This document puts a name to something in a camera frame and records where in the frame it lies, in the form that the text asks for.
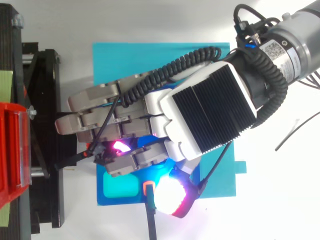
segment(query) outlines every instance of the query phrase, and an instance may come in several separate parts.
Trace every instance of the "screw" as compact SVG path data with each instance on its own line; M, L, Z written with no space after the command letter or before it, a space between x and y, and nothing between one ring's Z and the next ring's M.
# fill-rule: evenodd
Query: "screw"
M31 120L35 119L35 115L37 115L37 110L34 109L34 106L30 106L26 112Z
M259 34L256 33L254 34L253 36L251 36L251 39L254 41L254 43L258 46L261 44L261 40L260 40L260 37L259 37Z
M12 19L12 26L17 29L23 29L25 27L25 19L21 14L14 15Z

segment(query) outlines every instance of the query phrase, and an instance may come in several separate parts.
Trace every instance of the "red container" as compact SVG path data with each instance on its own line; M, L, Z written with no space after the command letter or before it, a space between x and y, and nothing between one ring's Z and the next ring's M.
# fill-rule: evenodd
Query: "red container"
M30 125L27 109L0 102L0 209L31 182Z

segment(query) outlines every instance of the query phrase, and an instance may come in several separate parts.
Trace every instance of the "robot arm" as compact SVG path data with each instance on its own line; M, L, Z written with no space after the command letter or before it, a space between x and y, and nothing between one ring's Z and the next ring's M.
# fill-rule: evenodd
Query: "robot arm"
M56 121L58 133L76 133L85 143L99 131L100 142L154 135L158 142L122 153L103 146L95 152L97 162L118 176L171 158L189 174L188 161L196 163L261 125L281 106L290 84L320 67L320 0L285 13L282 22L258 15L261 20L249 24L238 18L241 8L252 11L235 9L238 48L226 58L217 61L218 49L202 48L157 70L88 88L69 98L76 113ZM158 90L180 79L176 88ZM120 103L101 129L116 96Z

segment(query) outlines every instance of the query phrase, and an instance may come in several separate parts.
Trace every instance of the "black heat sink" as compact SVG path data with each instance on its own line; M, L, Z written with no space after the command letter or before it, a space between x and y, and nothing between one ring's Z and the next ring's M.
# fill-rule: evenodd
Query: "black heat sink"
M256 121L228 65L172 97L202 153L237 138Z

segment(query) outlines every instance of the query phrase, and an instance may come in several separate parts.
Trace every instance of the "led light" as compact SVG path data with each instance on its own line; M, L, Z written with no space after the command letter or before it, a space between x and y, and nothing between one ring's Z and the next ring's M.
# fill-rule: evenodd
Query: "led light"
M128 147L127 145L125 145L124 143L120 142L120 141L116 141L113 145L114 149L120 150L121 152L125 153L131 150L130 147Z
M178 179L163 176L154 191L154 204L160 212L173 214L186 197L184 186Z

